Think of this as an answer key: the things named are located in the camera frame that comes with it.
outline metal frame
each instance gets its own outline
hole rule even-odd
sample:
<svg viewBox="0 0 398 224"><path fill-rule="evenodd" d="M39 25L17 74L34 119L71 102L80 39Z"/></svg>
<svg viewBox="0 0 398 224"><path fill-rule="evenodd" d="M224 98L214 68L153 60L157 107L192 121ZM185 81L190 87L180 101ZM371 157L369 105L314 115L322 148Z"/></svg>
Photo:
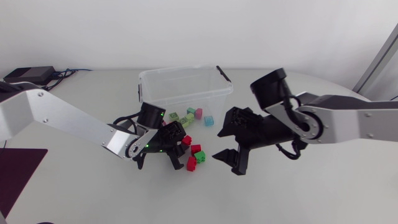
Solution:
<svg viewBox="0 0 398 224"><path fill-rule="evenodd" d="M398 49L398 24L388 37L386 43L381 47L379 53L373 59L372 63L362 75L359 82L353 88L353 91L364 95L368 88L374 83L376 78L380 75L384 67L390 61L392 56Z"/></svg>

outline black device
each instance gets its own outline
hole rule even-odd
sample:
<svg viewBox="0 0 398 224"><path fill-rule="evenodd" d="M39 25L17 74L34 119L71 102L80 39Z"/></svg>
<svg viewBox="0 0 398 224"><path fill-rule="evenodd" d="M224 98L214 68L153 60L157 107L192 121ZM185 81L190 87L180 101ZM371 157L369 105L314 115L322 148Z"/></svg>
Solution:
<svg viewBox="0 0 398 224"><path fill-rule="evenodd" d="M47 85L55 72L53 66L17 68L3 79L7 83L31 82L36 85Z"/></svg>

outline pink block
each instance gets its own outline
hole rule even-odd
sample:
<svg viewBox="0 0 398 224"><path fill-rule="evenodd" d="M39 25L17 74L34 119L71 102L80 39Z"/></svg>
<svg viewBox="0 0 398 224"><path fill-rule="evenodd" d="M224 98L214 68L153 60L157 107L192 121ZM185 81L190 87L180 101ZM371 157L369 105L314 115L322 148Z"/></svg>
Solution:
<svg viewBox="0 0 398 224"><path fill-rule="evenodd" d="M196 118L196 119L201 119L201 114L202 114L202 112L203 112L203 110L202 110L201 108L198 108L198 109L195 111L195 118Z"/></svg>

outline clear plastic container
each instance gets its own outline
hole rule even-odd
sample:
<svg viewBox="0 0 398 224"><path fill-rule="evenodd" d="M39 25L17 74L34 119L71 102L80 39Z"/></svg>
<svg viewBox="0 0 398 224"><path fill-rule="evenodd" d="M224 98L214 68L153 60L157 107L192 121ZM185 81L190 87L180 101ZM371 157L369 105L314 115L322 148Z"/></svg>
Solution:
<svg viewBox="0 0 398 224"><path fill-rule="evenodd" d="M201 123L204 124L204 116L212 116L218 124L226 96L232 91L229 78L219 67L211 65L164 68L139 74L140 102L166 109L166 122L170 122L170 113L176 112L181 119L188 108L201 108Z"/></svg>

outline toy block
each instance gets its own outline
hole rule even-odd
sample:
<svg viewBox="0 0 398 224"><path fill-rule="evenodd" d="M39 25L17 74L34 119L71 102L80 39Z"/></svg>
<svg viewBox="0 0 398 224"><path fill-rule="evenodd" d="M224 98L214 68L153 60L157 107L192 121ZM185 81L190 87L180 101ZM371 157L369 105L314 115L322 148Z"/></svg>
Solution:
<svg viewBox="0 0 398 224"><path fill-rule="evenodd" d="M187 170L193 172L196 169L196 166L197 166L197 159L193 156L190 156L187 162Z"/></svg>
<svg viewBox="0 0 398 224"><path fill-rule="evenodd" d="M191 136L185 136L182 140L181 140L182 144L186 144L187 146L190 146L192 143L192 138Z"/></svg>
<svg viewBox="0 0 398 224"><path fill-rule="evenodd" d="M196 111L196 110L193 109L193 108L188 108L188 109L187 109L187 114L190 114L190 113L191 113L191 114L195 114L195 111Z"/></svg>
<svg viewBox="0 0 398 224"><path fill-rule="evenodd" d="M183 127L183 128L188 127L189 124L190 124L187 118L182 118L182 119L180 119L180 120L179 120L179 123L182 124L182 127Z"/></svg>
<svg viewBox="0 0 398 224"><path fill-rule="evenodd" d="M178 117L178 114L176 112L170 113L169 118L171 121L178 121L180 118Z"/></svg>
<svg viewBox="0 0 398 224"><path fill-rule="evenodd" d="M195 119L195 115L193 115L193 113L189 113L189 114L185 115L185 118L187 118L188 122L191 124L193 122L193 120Z"/></svg>
<svg viewBox="0 0 398 224"><path fill-rule="evenodd" d="M192 156L201 151L201 146L200 145L191 145L191 154Z"/></svg>
<svg viewBox="0 0 398 224"><path fill-rule="evenodd" d="M201 108L198 108L196 111L195 111L195 118L196 119L201 119L201 114L203 113L203 110L201 109Z"/></svg>
<svg viewBox="0 0 398 224"><path fill-rule="evenodd" d="M203 151L197 152L193 156L195 156L195 158L197 159L198 164L201 164L206 160L206 154Z"/></svg>
<svg viewBox="0 0 398 224"><path fill-rule="evenodd" d="M212 116L205 116L205 126L212 126L214 125L214 120Z"/></svg>

